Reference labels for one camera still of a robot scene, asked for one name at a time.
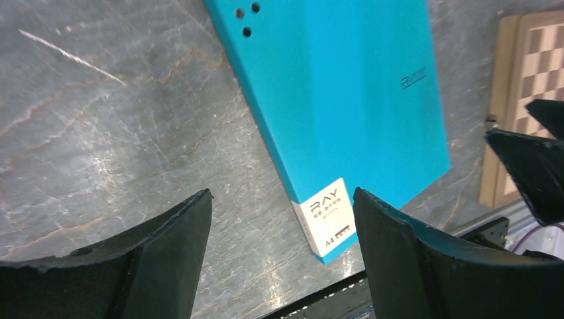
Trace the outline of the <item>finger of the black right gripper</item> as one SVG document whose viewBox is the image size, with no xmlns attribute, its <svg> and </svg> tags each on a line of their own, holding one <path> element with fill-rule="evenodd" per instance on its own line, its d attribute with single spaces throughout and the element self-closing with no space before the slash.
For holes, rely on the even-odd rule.
<svg viewBox="0 0 564 319">
<path fill-rule="evenodd" d="M 563 141 L 493 129 L 485 140 L 543 226 L 563 222 Z"/>
<path fill-rule="evenodd" d="M 563 140 L 563 101 L 536 99 L 526 109 L 552 136 Z"/>
</svg>

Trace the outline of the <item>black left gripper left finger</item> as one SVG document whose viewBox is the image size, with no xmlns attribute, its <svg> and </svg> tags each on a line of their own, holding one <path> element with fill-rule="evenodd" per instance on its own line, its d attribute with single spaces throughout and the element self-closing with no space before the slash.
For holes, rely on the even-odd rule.
<svg viewBox="0 0 564 319">
<path fill-rule="evenodd" d="M 189 318 L 212 221 L 203 189 L 64 257 L 1 262 L 2 318 Z"/>
</svg>

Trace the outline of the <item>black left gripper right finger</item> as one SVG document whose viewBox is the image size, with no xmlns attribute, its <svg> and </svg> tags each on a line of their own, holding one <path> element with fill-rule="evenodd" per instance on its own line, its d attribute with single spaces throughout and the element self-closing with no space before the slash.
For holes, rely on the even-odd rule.
<svg viewBox="0 0 564 319">
<path fill-rule="evenodd" d="M 562 318 L 563 261 L 449 235 L 357 188 L 356 232 L 377 318 Z"/>
</svg>

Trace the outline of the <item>black folder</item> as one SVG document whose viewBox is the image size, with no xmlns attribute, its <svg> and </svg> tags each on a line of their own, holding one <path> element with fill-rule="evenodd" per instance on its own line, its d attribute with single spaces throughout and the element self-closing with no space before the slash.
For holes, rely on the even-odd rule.
<svg viewBox="0 0 564 319">
<path fill-rule="evenodd" d="M 206 8 L 321 263 L 358 239 L 357 187 L 400 208 L 449 170 L 426 1 Z"/>
</svg>

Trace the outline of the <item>wooden chessboard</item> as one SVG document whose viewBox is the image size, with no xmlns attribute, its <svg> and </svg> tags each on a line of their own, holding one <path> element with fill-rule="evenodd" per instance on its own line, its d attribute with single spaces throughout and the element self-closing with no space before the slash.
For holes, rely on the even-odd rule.
<svg viewBox="0 0 564 319">
<path fill-rule="evenodd" d="M 563 11 L 502 18 L 494 57 L 488 128 L 551 138 L 526 106 L 563 99 Z"/>
</svg>

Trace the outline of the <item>aluminium frame rail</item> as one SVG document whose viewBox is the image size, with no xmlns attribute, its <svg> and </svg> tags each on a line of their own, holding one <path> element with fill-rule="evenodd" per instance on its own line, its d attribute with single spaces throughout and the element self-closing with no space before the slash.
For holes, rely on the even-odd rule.
<svg viewBox="0 0 564 319">
<path fill-rule="evenodd" d="M 489 248 L 512 251 L 535 226 L 537 222 L 528 206 L 518 200 L 449 230 L 448 234 Z"/>
</svg>

